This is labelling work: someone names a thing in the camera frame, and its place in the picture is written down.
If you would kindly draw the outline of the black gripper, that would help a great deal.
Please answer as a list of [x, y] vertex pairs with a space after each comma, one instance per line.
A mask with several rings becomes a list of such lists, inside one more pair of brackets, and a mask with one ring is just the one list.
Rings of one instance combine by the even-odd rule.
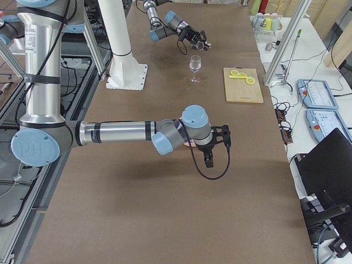
[[220, 143], [223, 143], [226, 150], [229, 152], [231, 147], [230, 130], [228, 125], [211, 126], [212, 136], [210, 142], [205, 145], [196, 144], [196, 147], [203, 152], [204, 163], [207, 168], [214, 167], [212, 149]]
[[205, 32], [203, 30], [196, 31], [191, 26], [186, 26], [182, 29], [181, 41], [184, 41], [184, 39], [188, 40], [191, 44], [194, 44], [192, 47], [196, 50], [201, 50], [202, 44], [208, 44]]

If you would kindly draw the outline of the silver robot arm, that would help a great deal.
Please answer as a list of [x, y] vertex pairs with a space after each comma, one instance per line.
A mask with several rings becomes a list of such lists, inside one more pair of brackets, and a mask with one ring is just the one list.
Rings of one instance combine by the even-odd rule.
[[150, 38], [153, 42], [159, 41], [171, 35], [177, 35], [178, 41], [188, 40], [191, 49], [209, 50], [211, 43], [208, 42], [204, 31], [197, 31], [174, 11], [169, 11], [165, 21], [159, 18], [157, 7], [169, 1], [143, 1], [143, 9], [147, 14], [151, 25]]
[[[19, 131], [11, 140], [11, 150], [22, 163], [34, 167], [54, 162], [65, 151], [92, 142], [152, 141], [160, 155], [173, 152], [190, 140], [203, 152], [207, 168], [213, 167], [212, 149], [224, 143], [230, 163], [230, 131], [227, 125], [211, 126], [204, 108], [186, 107], [181, 119], [142, 122], [66, 121], [61, 115], [61, 37], [63, 32], [82, 33], [85, 23], [84, 1], [16, 1], [18, 17], [9, 22], [24, 23], [26, 89], [20, 97], [26, 112], [19, 119]], [[188, 40], [195, 50], [211, 47], [204, 31], [196, 31], [175, 12], [165, 16], [157, 7], [168, 1], [143, 1], [151, 25], [153, 41], [177, 35]], [[99, 1], [101, 14], [112, 49], [112, 69], [107, 88], [142, 90], [147, 64], [132, 55], [127, 22], [121, 1]]]

